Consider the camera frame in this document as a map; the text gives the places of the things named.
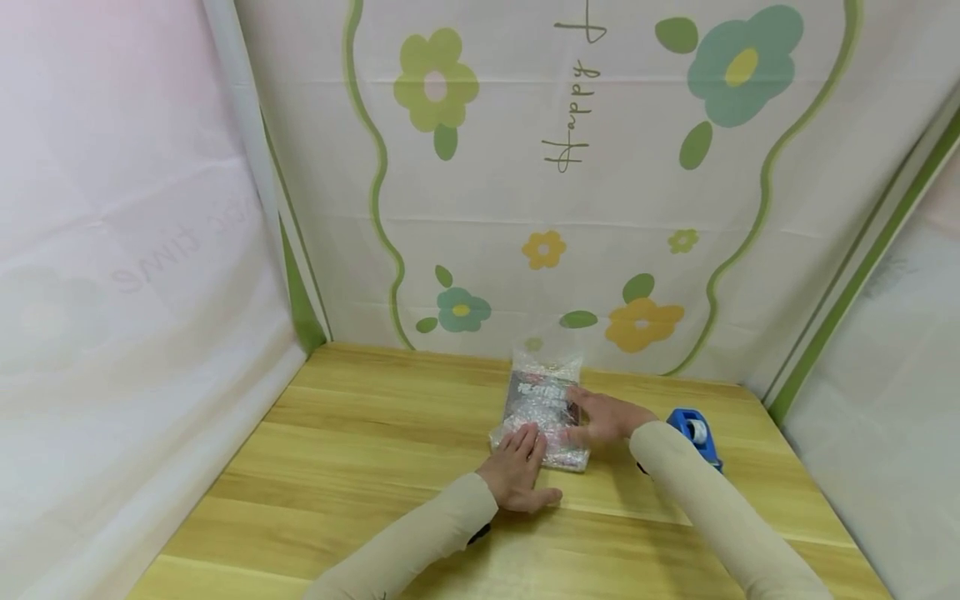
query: blue tape dispenser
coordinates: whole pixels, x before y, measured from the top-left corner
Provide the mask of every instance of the blue tape dispenser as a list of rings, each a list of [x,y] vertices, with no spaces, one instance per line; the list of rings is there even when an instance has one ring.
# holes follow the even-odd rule
[[[713,436],[710,435],[709,425],[707,425],[707,420],[700,414],[700,411],[692,408],[677,408],[670,413],[666,422],[690,440],[690,443],[697,448],[704,460],[723,473],[723,461],[717,456],[717,448],[713,443]],[[639,463],[637,463],[637,466],[640,467],[640,470],[643,470]]]

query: tape roll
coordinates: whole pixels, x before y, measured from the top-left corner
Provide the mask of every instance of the tape roll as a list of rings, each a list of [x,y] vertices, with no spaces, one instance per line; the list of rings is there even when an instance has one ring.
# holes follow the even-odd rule
[[[703,444],[707,441],[707,424],[699,419],[691,419],[686,422],[690,427],[690,434],[695,444]]]

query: bubble wrap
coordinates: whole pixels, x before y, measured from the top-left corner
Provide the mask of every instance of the bubble wrap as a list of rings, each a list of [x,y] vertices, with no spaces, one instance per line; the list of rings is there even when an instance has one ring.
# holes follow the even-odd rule
[[[567,388],[580,379],[581,360],[576,357],[561,365],[542,365],[529,355],[515,356],[503,420],[490,433],[491,448],[524,423],[535,422],[547,441],[545,467],[586,470],[589,450],[570,444],[563,435],[567,427],[581,422],[580,407],[566,399]]]

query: hand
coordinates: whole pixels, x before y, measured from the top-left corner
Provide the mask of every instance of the hand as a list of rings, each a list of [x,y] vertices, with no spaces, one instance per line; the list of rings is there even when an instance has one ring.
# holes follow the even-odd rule
[[[566,430],[567,437],[581,446],[608,444],[629,438],[641,425],[657,419],[649,410],[606,394],[571,387],[567,398],[584,409],[589,423]]]
[[[564,496],[556,488],[534,490],[545,454],[546,439],[538,435],[536,423],[527,423],[505,436],[476,472],[487,482],[497,506],[535,513]]]

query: light wood grain surface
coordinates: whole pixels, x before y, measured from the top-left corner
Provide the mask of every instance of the light wood grain surface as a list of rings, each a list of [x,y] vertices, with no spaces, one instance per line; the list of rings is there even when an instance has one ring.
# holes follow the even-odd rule
[[[319,349],[130,595],[132,600],[295,600],[310,581],[488,454],[509,365],[461,356]],[[586,372],[596,391],[665,418],[704,413],[725,472],[837,598],[889,598],[760,403],[715,383]],[[689,521],[626,448],[538,518],[498,516],[467,552],[404,598],[742,598]]]

